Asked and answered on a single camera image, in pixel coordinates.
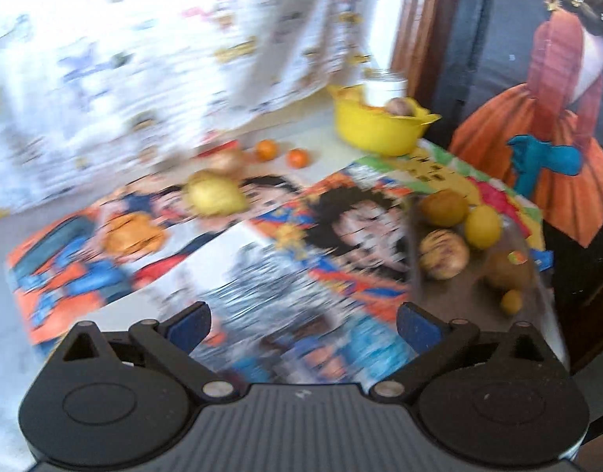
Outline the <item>striped pepino melon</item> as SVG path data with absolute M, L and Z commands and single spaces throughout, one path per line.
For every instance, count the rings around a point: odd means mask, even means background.
M 419 245 L 420 266 L 436 280 L 449 280 L 460 274 L 470 261 L 469 248 L 458 233 L 448 229 L 430 232 Z

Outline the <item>round yellow lemon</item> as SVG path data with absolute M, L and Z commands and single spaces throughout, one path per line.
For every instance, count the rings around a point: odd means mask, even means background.
M 474 248 L 488 249 L 498 243 L 502 234 L 502 221 L 498 212 L 489 206 L 473 208 L 463 226 L 466 241 Z

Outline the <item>yellow orange mango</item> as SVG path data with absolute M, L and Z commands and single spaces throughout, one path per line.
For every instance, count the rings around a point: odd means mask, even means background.
M 467 217 L 469 209 L 466 197 L 450 189 L 429 194 L 419 202 L 424 221 L 441 228 L 460 224 Z

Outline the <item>small orange tangerine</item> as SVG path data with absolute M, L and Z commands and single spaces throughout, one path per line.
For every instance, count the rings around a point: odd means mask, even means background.
M 311 163 L 310 153 L 306 149 L 293 148 L 286 155 L 286 163 L 295 170 L 305 168 Z
M 279 145 L 274 140 L 259 141 L 253 150 L 255 158 L 261 162 L 273 161 L 279 155 Z

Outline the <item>metal tray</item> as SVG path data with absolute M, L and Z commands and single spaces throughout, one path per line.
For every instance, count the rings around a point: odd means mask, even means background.
M 559 361 L 568 365 L 569 356 L 554 310 L 552 292 L 544 285 L 535 262 L 529 258 L 529 245 L 523 240 L 517 224 L 504 216 L 502 236 L 496 245 L 488 251 L 473 249 L 469 262 L 458 275 L 448 280 L 436 280 L 425 273 L 420 262 L 420 243 L 433 231 L 421 215 L 419 204 L 423 199 L 422 194 L 415 193 L 403 198 L 411 302 L 443 322 L 465 319 L 484 331 L 507 331 L 518 321 L 529 322 L 540 331 Z M 503 292 L 489 286 L 485 280 L 488 258 L 498 251 L 518 251 L 529 258 L 527 263 L 532 269 L 531 279 L 522 293 L 522 308 L 515 315 L 503 312 L 500 308 Z

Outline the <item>cartoon drawing table mat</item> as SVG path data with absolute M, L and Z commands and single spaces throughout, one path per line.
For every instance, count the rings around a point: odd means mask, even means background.
M 426 149 L 365 157 L 302 188 L 281 175 L 245 179 L 250 207 L 193 218 L 180 188 L 124 192 L 68 216 L 8 260 L 31 342 L 49 353 L 78 321 L 111 330 L 165 320 L 206 302 L 212 327 L 196 349 L 245 382 L 358 382 L 412 360 L 396 330 L 414 295 L 415 247 L 402 211 L 443 188 L 501 211 L 501 245 L 538 269 L 552 264 L 541 218 L 501 183 Z

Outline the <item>green yellow mango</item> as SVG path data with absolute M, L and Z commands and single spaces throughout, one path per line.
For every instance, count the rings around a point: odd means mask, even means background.
M 197 216 L 229 216 L 249 208 L 247 197 L 231 178 L 214 171 L 197 171 L 184 185 L 187 203 Z

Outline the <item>yellow plastic bowl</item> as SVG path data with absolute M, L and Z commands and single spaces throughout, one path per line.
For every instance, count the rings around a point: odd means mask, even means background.
M 394 116 L 385 112 L 385 108 L 340 99 L 337 93 L 341 88 L 327 87 L 334 105 L 334 128 L 345 143 L 365 152 L 385 157 L 410 155 L 428 127 L 441 120 L 439 114 L 422 108 L 412 98 L 406 97 L 414 105 L 415 115 Z

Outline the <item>white foam cup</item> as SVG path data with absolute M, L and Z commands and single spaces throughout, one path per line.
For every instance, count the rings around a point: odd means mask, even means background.
M 407 94 L 408 80 L 394 72 L 375 72 L 363 78 L 364 101 L 370 107 L 384 107 L 391 99 Z

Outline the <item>yellow apple in bowl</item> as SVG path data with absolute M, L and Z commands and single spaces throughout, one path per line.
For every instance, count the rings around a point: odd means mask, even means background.
M 362 85 L 353 87 L 342 87 L 337 93 L 337 97 L 343 100 L 354 101 L 355 103 L 364 102 L 364 88 Z

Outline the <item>cartoon print white cloth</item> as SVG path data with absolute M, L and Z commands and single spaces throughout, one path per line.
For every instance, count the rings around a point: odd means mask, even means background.
M 0 218 L 322 89 L 360 0 L 0 0 Z

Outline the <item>painted lady poster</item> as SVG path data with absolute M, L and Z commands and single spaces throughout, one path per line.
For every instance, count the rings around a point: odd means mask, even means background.
M 453 155 L 532 201 L 587 247 L 603 226 L 603 0 L 544 0 L 526 81 L 476 109 Z

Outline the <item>wooden door frame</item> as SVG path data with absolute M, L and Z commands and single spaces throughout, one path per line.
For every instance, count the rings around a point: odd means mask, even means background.
M 390 68 L 408 80 L 407 95 L 424 107 L 433 95 L 459 0 L 403 0 Z

